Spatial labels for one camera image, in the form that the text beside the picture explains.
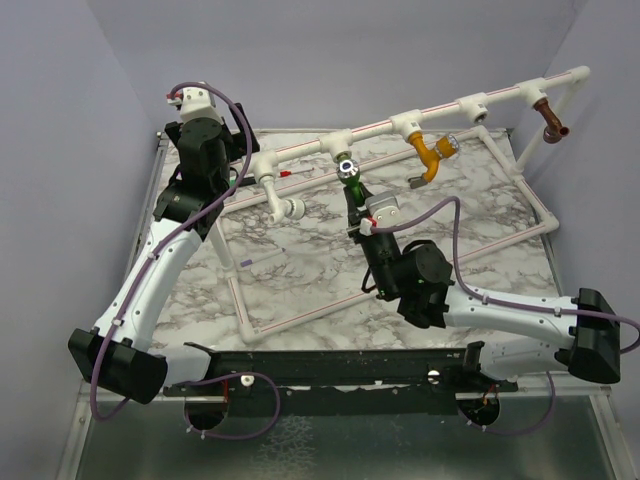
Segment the green plastic faucet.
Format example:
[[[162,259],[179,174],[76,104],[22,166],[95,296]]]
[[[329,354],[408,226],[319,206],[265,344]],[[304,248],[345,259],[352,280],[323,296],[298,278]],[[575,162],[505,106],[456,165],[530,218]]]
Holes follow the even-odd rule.
[[[360,184],[360,167],[352,159],[350,152],[340,153],[336,157],[336,174],[340,182],[347,188],[357,205],[364,204],[364,194]]]

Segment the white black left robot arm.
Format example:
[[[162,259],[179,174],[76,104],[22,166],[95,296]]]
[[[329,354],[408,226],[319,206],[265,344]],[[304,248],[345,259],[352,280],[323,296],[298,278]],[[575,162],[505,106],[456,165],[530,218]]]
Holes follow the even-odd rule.
[[[187,347],[157,354],[152,336],[180,273],[240,184],[232,163],[260,150],[241,103],[229,106],[239,128],[232,133],[213,100],[187,93],[175,100],[181,119],[166,124],[165,132],[179,164],[157,199],[145,244],[106,311],[90,330],[75,329],[68,340],[92,390],[103,388],[140,404],[174,384],[187,382],[202,395],[220,385],[221,371],[207,353]]]

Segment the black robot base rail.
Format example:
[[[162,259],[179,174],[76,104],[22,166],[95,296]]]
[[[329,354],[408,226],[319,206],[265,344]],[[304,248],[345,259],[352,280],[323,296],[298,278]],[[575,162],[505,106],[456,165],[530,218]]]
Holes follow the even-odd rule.
[[[210,412],[227,401],[235,417],[454,415],[459,394],[482,395],[481,343],[468,348],[211,351],[205,384],[167,387],[168,397]]]

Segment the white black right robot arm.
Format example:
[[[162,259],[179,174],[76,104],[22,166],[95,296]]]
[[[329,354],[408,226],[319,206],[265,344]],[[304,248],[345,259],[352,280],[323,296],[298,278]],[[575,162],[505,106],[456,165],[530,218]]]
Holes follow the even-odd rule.
[[[401,223],[396,198],[374,195],[363,184],[343,189],[348,235],[367,262],[365,293],[396,302],[405,321],[430,327],[480,328],[516,335],[516,340],[467,348],[471,359],[459,367],[461,383],[481,391],[494,380],[524,373],[566,371],[599,384],[621,379],[618,317],[597,290],[575,296],[532,297],[467,284],[459,260],[447,260],[431,240],[399,247],[395,235],[419,223]]]

